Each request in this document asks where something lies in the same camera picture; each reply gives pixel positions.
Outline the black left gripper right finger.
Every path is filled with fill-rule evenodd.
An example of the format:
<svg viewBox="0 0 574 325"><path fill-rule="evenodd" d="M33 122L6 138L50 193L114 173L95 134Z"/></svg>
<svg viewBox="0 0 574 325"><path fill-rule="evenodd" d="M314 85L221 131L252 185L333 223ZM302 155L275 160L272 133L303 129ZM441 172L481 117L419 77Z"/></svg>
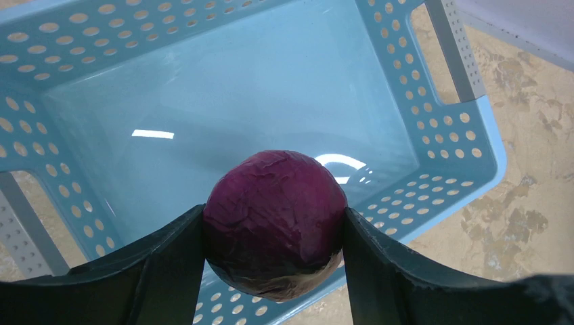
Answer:
<svg viewBox="0 0 574 325"><path fill-rule="evenodd" d="M498 282L447 267L345 211L343 254L355 324L572 324L573 277Z"/></svg>

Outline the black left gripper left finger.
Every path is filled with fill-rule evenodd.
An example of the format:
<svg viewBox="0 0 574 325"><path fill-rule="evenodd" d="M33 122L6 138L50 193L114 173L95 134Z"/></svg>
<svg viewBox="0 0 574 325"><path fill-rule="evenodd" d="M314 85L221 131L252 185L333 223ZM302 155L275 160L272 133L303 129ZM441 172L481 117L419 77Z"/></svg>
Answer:
<svg viewBox="0 0 574 325"><path fill-rule="evenodd" d="M202 205L63 276L1 283L2 324L191 324L204 269Z"/></svg>

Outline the purple fake cabbage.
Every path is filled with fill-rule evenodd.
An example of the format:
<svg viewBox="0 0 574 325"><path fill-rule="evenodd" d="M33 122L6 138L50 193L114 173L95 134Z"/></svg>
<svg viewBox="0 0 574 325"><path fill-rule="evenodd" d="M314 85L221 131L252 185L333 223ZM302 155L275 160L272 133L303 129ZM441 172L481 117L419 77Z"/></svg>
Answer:
<svg viewBox="0 0 574 325"><path fill-rule="evenodd" d="M289 301L338 267L346 208L343 189L314 158L262 151L214 186L203 210L204 255L228 285Z"/></svg>

